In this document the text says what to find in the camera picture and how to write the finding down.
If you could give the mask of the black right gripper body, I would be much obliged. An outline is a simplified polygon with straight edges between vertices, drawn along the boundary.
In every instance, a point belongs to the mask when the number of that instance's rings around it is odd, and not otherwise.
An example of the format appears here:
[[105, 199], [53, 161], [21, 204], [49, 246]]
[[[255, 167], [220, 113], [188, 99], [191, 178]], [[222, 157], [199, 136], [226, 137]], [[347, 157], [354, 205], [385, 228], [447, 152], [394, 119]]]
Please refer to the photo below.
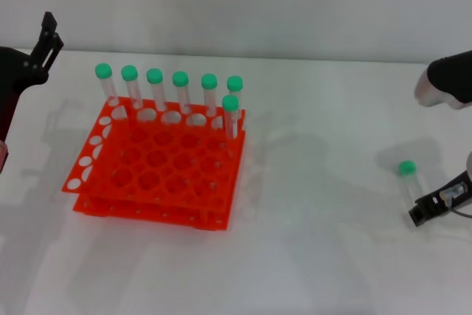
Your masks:
[[432, 198], [441, 200], [445, 208], [456, 215], [470, 218], [471, 214], [460, 212], [457, 208], [465, 202], [471, 202], [471, 178], [468, 173], [461, 173], [447, 185], [431, 193]]

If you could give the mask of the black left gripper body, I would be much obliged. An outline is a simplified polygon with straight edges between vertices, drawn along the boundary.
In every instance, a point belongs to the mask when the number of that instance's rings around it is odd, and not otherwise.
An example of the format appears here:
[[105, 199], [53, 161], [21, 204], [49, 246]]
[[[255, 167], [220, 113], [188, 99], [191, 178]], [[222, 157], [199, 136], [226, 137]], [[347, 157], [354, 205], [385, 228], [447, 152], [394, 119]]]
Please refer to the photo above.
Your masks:
[[31, 54], [1, 47], [1, 141], [5, 141], [19, 97], [30, 86], [42, 85], [49, 78], [43, 67], [48, 51]]

